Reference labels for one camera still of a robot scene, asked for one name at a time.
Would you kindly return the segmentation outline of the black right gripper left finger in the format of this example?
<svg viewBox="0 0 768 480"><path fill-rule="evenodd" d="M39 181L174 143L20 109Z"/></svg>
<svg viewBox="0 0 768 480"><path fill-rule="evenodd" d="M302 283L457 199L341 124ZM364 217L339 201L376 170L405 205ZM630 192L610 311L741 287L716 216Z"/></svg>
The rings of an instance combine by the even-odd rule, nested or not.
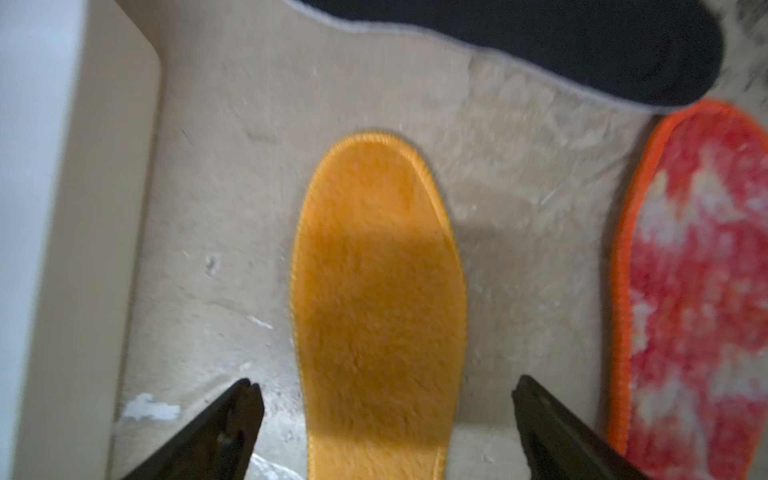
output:
<svg viewBox="0 0 768 480"><path fill-rule="evenodd" d="M260 386L240 379L126 477L243 479L264 413Z"/></svg>

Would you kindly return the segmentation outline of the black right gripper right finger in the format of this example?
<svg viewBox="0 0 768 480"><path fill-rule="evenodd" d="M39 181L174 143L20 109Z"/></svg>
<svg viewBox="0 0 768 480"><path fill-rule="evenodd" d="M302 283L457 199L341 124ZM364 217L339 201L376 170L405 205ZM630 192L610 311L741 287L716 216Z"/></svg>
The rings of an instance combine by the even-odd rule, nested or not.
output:
<svg viewBox="0 0 768 480"><path fill-rule="evenodd" d="M647 479L533 377L520 377L512 400L533 479Z"/></svg>

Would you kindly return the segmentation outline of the black insole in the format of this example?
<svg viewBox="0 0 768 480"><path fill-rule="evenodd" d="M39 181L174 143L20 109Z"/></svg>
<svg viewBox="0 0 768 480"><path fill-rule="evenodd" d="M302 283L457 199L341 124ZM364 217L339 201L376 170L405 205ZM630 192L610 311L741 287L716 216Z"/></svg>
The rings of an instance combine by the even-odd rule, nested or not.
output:
<svg viewBox="0 0 768 480"><path fill-rule="evenodd" d="M618 102L673 111L714 85L725 40L701 1L297 1L338 28L434 33Z"/></svg>

